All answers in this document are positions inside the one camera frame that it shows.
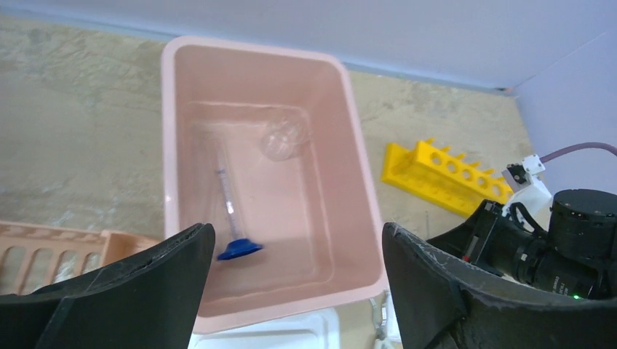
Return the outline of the graduated cylinder with blue base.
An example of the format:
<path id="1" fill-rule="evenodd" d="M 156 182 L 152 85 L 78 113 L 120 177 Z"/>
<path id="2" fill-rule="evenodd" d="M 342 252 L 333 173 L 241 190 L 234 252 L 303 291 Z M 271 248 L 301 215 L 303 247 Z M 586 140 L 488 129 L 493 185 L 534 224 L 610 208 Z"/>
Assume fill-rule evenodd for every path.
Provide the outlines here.
<path id="1" fill-rule="evenodd" d="M 230 241 L 226 248 L 217 256 L 218 261 L 233 260 L 256 253 L 263 249 L 263 245 L 248 238 L 241 227 L 239 211 L 235 204 L 234 189 L 231 184 L 227 158 L 223 146 L 215 144 L 215 173 L 220 183 L 224 207 L 227 213 Z"/>

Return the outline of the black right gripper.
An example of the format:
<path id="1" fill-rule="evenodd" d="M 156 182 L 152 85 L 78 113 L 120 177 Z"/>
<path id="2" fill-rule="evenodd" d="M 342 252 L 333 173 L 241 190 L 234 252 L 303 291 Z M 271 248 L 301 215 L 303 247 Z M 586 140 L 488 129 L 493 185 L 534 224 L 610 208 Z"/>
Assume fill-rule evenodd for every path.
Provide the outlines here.
<path id="1" fill-rule="evenodd" d="M 496 276 L 508 275 L 537 289 L 551 289 L 545 244 L 501 214 L 503 205 L 484 200 L 459 226 L 427 242 Z"/>

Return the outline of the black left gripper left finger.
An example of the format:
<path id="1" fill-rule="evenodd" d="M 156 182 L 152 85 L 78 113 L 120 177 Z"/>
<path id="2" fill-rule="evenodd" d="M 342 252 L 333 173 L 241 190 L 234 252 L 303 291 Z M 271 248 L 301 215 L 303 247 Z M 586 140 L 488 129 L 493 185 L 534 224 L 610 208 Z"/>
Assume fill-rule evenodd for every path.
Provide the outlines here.
<path id="1" fill-rule="evenodd" d="M 156 246 L 27 295 L 1 297 L 3 348 L 187 348 L 215 230 Z"/>

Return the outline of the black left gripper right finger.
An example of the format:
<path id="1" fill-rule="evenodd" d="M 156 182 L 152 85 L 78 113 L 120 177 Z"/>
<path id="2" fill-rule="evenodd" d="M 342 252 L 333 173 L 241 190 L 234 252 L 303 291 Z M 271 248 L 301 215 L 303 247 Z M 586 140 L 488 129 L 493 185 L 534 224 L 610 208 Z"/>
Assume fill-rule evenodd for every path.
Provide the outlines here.
<path id="1" fill-rule="evenodd" d="M 405 348 L 614 348 L 616 301 L 574 299 L 494 276 L 395 222 L 383 259 Z"/>

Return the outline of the yellow test tube rack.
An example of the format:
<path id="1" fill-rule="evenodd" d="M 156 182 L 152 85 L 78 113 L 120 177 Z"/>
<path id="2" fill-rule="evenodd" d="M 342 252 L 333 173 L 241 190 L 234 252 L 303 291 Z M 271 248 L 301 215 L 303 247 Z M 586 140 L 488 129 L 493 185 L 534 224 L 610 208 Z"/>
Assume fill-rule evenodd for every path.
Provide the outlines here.
<path id="1" fill-rule="evenodd" d="M 464 153 L 449 154 L 449 147 L 419 140 L 413 149 L 386 145 L 381 181 L 462 217 L 469 217 L 484 200 L 505 204 L 514 192 L 493 169 L 467 163 Z"/>

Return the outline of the clear glass beaker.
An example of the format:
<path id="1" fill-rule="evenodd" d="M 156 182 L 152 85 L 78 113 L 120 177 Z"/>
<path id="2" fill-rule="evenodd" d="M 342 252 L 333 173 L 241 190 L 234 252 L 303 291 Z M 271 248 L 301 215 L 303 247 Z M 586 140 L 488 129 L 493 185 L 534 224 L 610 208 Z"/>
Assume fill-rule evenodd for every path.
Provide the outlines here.
<path id="1" fill-rule="evenodd" d="M 285 161 L 296 156 L 309 140 L 309 127 L 304 117 L 282 115 L 273 117 L 260 139 L 260 151 L 272 161 Z"/>

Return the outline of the pink plastic bin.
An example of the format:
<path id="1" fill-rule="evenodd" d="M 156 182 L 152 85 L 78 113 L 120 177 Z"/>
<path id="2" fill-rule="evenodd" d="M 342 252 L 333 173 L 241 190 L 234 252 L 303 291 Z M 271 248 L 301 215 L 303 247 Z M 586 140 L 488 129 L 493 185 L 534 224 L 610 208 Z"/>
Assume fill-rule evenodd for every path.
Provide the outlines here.
<path id="1" fill-rule="evenodd" d="M 164 234 L 213 225 L 230 241 L 215 173 L 227 158 L 244 234 L 263 249 L 210 267 L 194 331 L 210 334 L 365 300 L 387 285 L 378 200 L 349 72 L 333 56 L 181 36 L 161 56 Z M 260 139 L 276 116 L 309 127 L 272 161 Z"/>

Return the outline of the orange plastic file organizer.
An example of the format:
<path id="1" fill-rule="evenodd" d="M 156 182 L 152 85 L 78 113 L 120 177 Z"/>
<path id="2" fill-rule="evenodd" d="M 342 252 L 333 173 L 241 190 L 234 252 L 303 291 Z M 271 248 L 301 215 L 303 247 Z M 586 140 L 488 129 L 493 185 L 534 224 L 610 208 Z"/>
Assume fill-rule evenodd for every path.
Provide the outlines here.
<path id="1" fill-rule="evenodd" d="M 158 244 L 115 230 L 1 222 L 1 294 L 30 294 Z"/>

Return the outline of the metal crucible tongs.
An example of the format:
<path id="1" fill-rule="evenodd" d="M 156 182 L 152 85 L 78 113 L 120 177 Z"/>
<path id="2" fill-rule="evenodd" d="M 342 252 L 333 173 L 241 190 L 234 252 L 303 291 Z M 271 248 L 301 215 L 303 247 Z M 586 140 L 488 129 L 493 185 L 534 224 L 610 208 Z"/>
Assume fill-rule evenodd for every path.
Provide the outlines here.
<path id="1" fill-rule="evenodd" d="M 373 326 L 375 329 L 374 349 L 394 349 L 391 341 L 387 337 L 387 296 L 384 296 L 380 302 L 375 298 L 369 299 L 372 307 Z"/>

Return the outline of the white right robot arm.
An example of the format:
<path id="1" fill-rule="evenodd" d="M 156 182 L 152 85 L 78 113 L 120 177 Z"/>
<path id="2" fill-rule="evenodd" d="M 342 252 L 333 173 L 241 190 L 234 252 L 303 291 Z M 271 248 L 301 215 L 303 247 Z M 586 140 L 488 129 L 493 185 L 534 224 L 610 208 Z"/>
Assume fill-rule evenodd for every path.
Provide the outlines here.
<path id="1" fill-rule="evenodd" d="M 542 228 L 522 203 L 484 200 L 428 243 L 496 276 L 575 299 L 616 297 L 616 195 L 561 190 Z"/>

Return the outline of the white plastic bin lid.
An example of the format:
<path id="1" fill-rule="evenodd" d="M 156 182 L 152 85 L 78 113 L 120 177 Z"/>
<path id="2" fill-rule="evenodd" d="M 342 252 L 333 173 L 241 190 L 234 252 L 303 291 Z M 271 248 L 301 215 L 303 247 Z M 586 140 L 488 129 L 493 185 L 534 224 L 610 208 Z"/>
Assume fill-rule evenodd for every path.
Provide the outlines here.
<path id="1" fill-rule="evenodd" d="M 213 334 L 192 334 L 190 348 L 340 349 L 339 318 L 332 308 Z"/>

